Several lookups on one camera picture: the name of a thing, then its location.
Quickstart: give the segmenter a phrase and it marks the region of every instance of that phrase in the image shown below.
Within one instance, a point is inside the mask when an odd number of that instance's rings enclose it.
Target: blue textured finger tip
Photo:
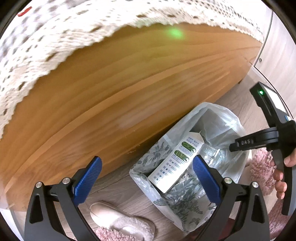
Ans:
[[[216,183],[215,179],[211,175],[206,163],[202,161],[198,156],[193,159],[193,170],[197,175],[208,199],[219,205],[221,203],[220,187]]]
[[[74,205],[78,206],[78,204],[85,202],[91,188],[93,187],[101,171],[102,160],[99,157],[95,157],[92,160],[89,169],[85,172],[85,174],[74,189]]]

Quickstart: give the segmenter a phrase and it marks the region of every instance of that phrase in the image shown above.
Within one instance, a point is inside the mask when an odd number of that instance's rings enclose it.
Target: fingernail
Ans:
[[[284,159],[284,164],[287,165],[289,162],[290,162],[290,157],[288,156]]]

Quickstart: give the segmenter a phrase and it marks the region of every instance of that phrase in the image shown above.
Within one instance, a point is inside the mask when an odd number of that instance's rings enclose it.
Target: plastic bag liner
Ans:
[[[236,183],[249,155],[249,151],[229,151],[229,145],[236,138],[246,135],[238,117],[225,107],[204,102],[175,124],[132,167],[129,174],[139,188],[164,216],[185,232],[201,226],[216,208],[206,195],[201,195],[204,192],[195,173],[189,167],[165,194],[159,193],[147,177],[190,130],[200,132],[205,143],[221,149],[222,160],[214,168]]]

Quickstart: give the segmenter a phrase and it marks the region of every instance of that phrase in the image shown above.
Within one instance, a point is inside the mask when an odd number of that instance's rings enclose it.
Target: slipper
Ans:
[[[115,229],[125,235],[134,236],[140,241],[154,239],[155,225],[151,221],[131,216],[109,203],[93,203],[90,214],[93,221],[100,227]]]

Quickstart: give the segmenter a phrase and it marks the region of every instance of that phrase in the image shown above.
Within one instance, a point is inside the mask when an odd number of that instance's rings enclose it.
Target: white crochet tablecloth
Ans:
[[[27,7],[0,39],[0,138],[39,77],[126,25],[205,23],[264,39],[254,21],[224,0],[33,0]]]

